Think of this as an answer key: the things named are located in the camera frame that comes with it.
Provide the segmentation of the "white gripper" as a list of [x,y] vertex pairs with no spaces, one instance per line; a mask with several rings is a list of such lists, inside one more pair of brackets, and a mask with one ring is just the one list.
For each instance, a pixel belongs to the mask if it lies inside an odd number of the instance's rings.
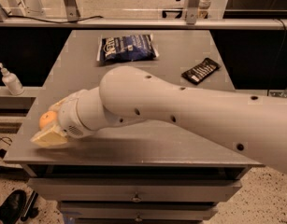
[[79,98],[84,92],[74,92],[51,105],[49,111],[58,112],[61,127],[55,123],[48,124],[31,138],[31,142],[41,147],[59,146],[67,142],[66,134],[77,139],[94,134],[80,121],[77,110]]

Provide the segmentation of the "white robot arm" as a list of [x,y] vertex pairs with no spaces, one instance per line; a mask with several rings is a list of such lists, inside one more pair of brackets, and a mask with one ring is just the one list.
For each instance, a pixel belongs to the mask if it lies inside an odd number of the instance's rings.
[[131,66],[51,105],[31,141],[58,146],[145,119],[172,123],[287,174],[287,99],[182,87]]

